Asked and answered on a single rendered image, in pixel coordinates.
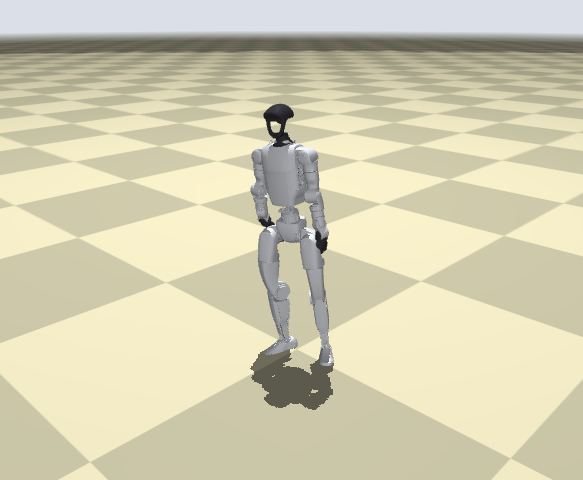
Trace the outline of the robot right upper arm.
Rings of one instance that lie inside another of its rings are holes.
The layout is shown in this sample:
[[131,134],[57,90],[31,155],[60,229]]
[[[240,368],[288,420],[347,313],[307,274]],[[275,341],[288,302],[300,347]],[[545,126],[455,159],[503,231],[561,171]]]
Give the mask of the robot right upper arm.
[[256,178],[256,182],[252,184],[250,191],[257,197],[264,197],[267,194],[267,188],[261,159],[261,151],[263,147],[255,149],[251,154],[254,163],[254,176]]

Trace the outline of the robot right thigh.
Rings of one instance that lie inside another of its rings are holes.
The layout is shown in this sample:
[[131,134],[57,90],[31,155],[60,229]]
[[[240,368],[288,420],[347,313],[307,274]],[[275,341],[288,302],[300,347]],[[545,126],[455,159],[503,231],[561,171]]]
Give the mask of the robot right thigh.
[[278,281],[279,253],[277,244],[280,240],[277,236],[276,225],[266,227],[259,236],[258,264],[265,287],[277,300],[285,300],[290,294],[288,284]]

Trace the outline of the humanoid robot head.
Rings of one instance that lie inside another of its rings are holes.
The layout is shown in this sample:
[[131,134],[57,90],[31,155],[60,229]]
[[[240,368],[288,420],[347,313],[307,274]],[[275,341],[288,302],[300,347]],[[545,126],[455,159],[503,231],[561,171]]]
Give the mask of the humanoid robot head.
[[[282,143],[284,140],[289,140],[293,143],[293,141],[289,138],[288,132],[284,132],[286,121],[289,118],[294,116],[292,109],[285,105],[285,104],[275,104],[269,107],[265,113],[263,114],[267,129],[272,138],[276,139],[276,143],[273,144],[274,147],[282,147],[290,143]],[[277,123],[281,124],[281,128],[279,133],[274,133],[271,130],[270,122],[276,121]],[[295,142],[294,142],[295,143]]]

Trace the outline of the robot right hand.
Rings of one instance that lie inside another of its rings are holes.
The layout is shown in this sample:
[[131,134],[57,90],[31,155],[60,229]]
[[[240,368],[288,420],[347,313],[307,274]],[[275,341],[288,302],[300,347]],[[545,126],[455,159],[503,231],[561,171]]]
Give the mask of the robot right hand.
[[[269,227],[269,226],[271,226],[271,225],[275,225],[275,224],[274,224],[274,223],[271,221],[271,217],[269,217],[268,223],[267,223],[267,221],[266,221],[265,219],[263,219],[263,218],[259,219],[259,222],[262,224],[262,226],[265,226],[265,227]],[[283,241],[284,241],[284,240],[282,240],[281,242],[283,242]]]

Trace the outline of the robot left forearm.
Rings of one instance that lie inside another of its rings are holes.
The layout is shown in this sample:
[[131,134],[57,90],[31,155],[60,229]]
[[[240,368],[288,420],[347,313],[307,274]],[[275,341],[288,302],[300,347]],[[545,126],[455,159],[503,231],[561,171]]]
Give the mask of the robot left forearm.
[[323,198],[321,195],[321,191],[319,189],[316,190],[316,198],[318,203],[314,203],[310,205],[310,211],[312,215],[312,226],[316,231],[319,231],[321,234],[321,240],[329,236],[329,231],[326,227],[326,221],[324,216],[324,203]]

